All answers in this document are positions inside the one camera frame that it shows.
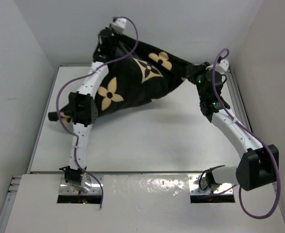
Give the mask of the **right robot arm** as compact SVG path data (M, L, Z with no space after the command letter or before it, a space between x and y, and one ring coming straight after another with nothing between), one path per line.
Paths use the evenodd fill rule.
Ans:
M265 148L243 127L229 104L221 97L222 74L212 73L212 66L203 63L195 67L189 81L196 85L202 114L216 126L233 145L241 160L237 166L219 165L209 168L200 177L201 190L223 183L239 185L250 191L277 180L279 151L274 145Z

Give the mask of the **black pillowcase with beige flowers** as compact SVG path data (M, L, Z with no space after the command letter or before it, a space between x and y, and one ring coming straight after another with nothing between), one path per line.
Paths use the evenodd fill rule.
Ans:
M95 95L98 117L166 96L189 80L197 66L123 34L119 42L117 54L121 58L108 65L108 75ZM68 103L58 112L49 112L48 119L72 123Z

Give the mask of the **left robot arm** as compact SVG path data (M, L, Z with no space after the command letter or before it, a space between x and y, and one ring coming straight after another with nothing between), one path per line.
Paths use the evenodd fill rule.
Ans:
M70 160L61 170L65 173L66 183L75 187L83 186L84 173L87 168L86 150L90 130L98 117L95 104L96 92L103 79L108 75L108 65L119 61L116 48L118 35L122 29L106 28L99 33L99 43L93 55L89 74L83 77L83 84L68 97L68 110L73 124L73 141Z

